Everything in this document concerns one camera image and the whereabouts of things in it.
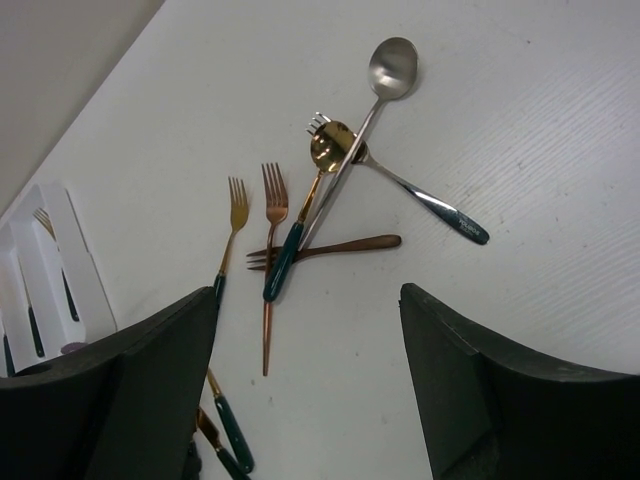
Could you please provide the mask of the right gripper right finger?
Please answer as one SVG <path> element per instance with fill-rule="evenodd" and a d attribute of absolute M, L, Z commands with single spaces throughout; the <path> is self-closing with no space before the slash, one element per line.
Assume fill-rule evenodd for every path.
<path fill-rule="evenodd" d="M 414 284 L 401 325 L 436 479 L 635 479 L 639 379 L 562 360 Z"/>

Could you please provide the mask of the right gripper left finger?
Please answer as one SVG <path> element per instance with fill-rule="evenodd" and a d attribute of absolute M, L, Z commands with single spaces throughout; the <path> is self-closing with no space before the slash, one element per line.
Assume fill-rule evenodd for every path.
<path fill-rule="evenodd" d="M 4 479 L 180 479 L 216 333 L 211 287 L 1 380 Z"/>

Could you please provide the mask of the gold knife green handle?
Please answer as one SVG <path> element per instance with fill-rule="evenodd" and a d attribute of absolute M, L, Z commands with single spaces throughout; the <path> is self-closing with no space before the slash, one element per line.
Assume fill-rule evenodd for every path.
<path fill-rule="evenodd" d="M 224 466 L 230 477 L 233 480 L 249 480 L 249 475 L 242 470 L 238 462 L 222 445 L 218 429 L 201 407 L 198 408 L 196 413 L 196 425 L 212 445 L 219 461 Z"/>
<path fill-rule="evenodd" d="M 38 358 L 44 358 L 45 357 L 45 350 L 44 350 L 44 346 L 43 346 L 43 343 L 42 343 L 42 339 L 41 339 L 39 327 L 38 327 L 38 324 L 37 324 L 35 312 L 33 310 L 33 305 L 32 305 L 32 302 L 31 302 L 30 293 L 29 293 L 29 289 L 28 289 L 26 278 L 25 278 L 25 274 L 24 274 L 24 269 L 23 269 L 22 262 L 20 260 L 19 255 L 16 255 L 16 261 L 17 261 L 17 264 L 18 264 L 19 273 L 20 273 L 20 279 L 21 279 L 21 282 L 22 282 L 22 290 L 23 290 L 24 297 L 25 297 L 26 311 L 27 311 L 27 316 L 28 316 L 28 320 L 29 320 L 29 327 L 30 327 L 30 331 L 31 331 L 31 335 L 32 335 L 32 340 L 34 342 L 34 349 L 35 349 L 35 352 L 36 352 L 36 356 Z"/>

